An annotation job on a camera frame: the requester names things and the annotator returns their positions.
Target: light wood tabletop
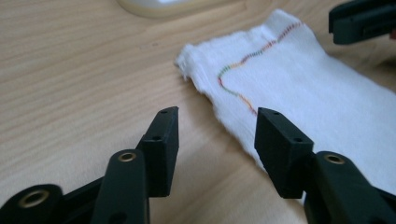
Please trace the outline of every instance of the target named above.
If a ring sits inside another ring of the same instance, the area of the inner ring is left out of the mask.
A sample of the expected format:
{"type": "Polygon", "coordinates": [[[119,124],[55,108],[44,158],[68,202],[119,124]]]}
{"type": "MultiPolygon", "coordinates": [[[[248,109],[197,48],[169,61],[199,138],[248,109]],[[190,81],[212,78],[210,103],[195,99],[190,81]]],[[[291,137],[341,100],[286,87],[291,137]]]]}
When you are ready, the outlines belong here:
{"type": "Polygon", "coordinates": [[[332,43],[328,13],[340,2],[240,0],[148,19],[116,0],[1,1],[0,204],[33,185],[67,193],[103,176],[112,154],[134,148],[156,113],[176,105],[172,192],[150,199],[151,223],[306,223],[174,59],[187,43],[248,30],[282,8],[331,56],[396,91],[395,41],[332,43]]]}

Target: wood grain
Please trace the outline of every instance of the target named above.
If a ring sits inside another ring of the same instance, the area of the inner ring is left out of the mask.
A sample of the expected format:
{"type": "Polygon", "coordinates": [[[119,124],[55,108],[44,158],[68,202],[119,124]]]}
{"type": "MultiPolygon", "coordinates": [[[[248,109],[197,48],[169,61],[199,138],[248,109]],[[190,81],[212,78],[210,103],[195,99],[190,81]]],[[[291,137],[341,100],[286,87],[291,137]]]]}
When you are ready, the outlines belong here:
{"type": "Polygon", "coordinates": [[[52,183],[64,193],[102,176],[157,111],[177,105],[180,150],[169,198],[151,223],[305,223],[174,66],[181,48],[247,30],[282,8],[334,58],[396,91],[396,42],[335,46],[328,12],[341,1],[241,0],[162,20],[115,0],[0,2],[0,204],[52,183]]]}

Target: white cloth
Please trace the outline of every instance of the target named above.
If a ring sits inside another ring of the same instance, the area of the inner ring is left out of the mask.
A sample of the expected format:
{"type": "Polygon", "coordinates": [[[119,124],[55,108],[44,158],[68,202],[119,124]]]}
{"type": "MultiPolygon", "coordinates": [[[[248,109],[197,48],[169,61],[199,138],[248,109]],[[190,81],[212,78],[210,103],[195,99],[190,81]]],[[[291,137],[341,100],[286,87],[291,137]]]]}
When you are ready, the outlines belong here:
{"type": "Polygon", "coordinates": [[[182,75],[262,168],[254,148],[256,111],[279,111],[314,151],[349,157],[372,185],[396,194],[396,95],[329,57],[301,21],[276,10],[247,32],[187,45],[182,75]]]}

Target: wooden table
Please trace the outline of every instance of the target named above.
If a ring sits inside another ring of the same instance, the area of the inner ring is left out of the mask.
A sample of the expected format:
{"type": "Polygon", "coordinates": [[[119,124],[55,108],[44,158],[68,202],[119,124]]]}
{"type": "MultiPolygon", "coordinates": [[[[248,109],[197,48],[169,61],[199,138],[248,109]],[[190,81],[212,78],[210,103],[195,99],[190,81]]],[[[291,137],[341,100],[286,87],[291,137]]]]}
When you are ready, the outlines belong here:
{"type": "Polygon", "coordinates": [[[247,30],[282,8],[330,55],[396,91],[394,41],[332,43],[328,12],[337,2],[240,0],[159,20],[115,0],[1,1],[0,204],[36,184],[67,193],[102,176],[157,111],[177,105],[172,193],[150,200],[151,223],[305,223],[300,204],[277,196],[174,59],[187,43],[247,30]]]}

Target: colorful stitching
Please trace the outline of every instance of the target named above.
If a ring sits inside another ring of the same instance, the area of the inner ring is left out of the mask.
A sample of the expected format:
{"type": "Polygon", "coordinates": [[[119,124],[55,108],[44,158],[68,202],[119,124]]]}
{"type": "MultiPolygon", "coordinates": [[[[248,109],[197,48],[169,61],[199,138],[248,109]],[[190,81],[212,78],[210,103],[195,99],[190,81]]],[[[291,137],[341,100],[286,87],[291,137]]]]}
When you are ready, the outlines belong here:
{"type": "Polygon", "coordinates": [[[290,26],[288,26],[283,32],[282,34],[280,34],[280,36],[277,38],[277,40],[272,40],[270,42],[268,42],[264,47],[262,47],[259,51],[253,52],[253,53],[249,53],[247,56],[245,56],[244,58],[242,58],[242,60],[239,63],[232,63],[229,65],[224,66],[219,74],[218,74],[218,82],[219,85],[228,93],[230,93],[231,95],[234,95],[238,98],[240,98],[248,107],[248,109],[257,116],[257,111],[254,109],[254,107],[252,106],[251,102],[249,101],[248,98],[246,98],[244,95],[236,92],[236,91],[232,91],[230,89],[228,89],[227,87],[224,86],[223,81],[222,81],[222,77],[231,69],[233,68],[237,68],[240,67],[242,65],[244,65],[250,58],[253,57],[257,57],[262,55],[266,50],[270,49],[272,46],[274,46],[275,44],[278,44],[283,38],[285,38],[286,35],[288,35],[290,33],[290,31],[292,31],[293,29],[300,27],[304,25],[303,22],[297,22],[294,23],[290,26]]]}

